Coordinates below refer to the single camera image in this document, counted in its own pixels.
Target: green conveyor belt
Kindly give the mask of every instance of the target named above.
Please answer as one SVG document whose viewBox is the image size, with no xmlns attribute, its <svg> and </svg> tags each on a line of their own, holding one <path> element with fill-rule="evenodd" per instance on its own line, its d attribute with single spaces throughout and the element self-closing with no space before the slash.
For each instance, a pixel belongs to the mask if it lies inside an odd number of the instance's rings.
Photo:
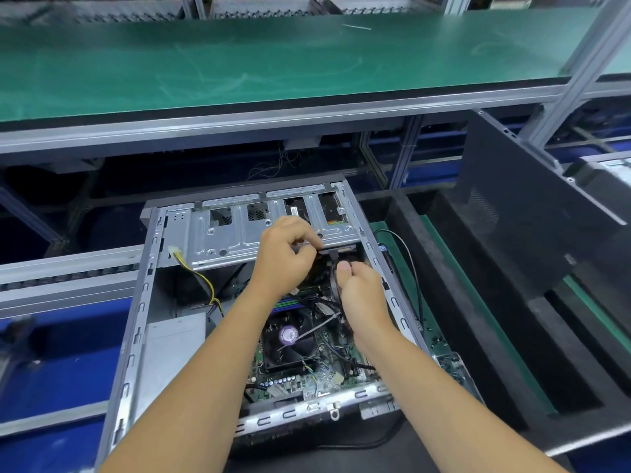
<svg viewBox="0 0 631 473">
<path fill-rule="evenodd" d="M 0 27 L 0 122 L 555 78 L 596 14 Z"/>
</svg>

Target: black fan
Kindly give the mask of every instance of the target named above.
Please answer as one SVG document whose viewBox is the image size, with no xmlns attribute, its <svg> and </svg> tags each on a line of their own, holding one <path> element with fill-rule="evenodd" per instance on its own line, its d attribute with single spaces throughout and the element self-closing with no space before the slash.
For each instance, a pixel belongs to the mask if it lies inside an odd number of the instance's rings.
<svg viewBox="0 0 631 473">
<path fill-rule="evenodd" d="M 270 373 L 279 372 L 301 366 L 303 362 L 317 361 L 319 355 L 313 334 L 306 335 L 294 343 L 292 340 L 287 341 L 292 336 L 296 338 L 312 328 L 311 313 L 307 309 L 289 310 L 280 318 L 270 318 L 263 334 L 263 369 Z"/>
</svg>

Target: person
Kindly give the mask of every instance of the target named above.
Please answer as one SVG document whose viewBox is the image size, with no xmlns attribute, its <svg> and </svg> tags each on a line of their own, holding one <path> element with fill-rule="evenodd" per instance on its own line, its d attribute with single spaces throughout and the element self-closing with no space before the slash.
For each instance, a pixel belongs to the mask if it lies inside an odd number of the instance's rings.
<svg viewBox="0 0 631 473">
<path fill-rule="evenodd" d="M 307 243 L 295 252 L 296 241 Z M 297 216 L 281 217 L 263 232 L 248 286 L 122 438 L 102 473 L 223 470 L 264 324 L 276 302 L 304 280 L 322 247 Z M 376 367 L 442 473 L 565 471 L 399 333 L 375 270 L 339 262 L 337 281 L 356 346 Z"/>
</svg>

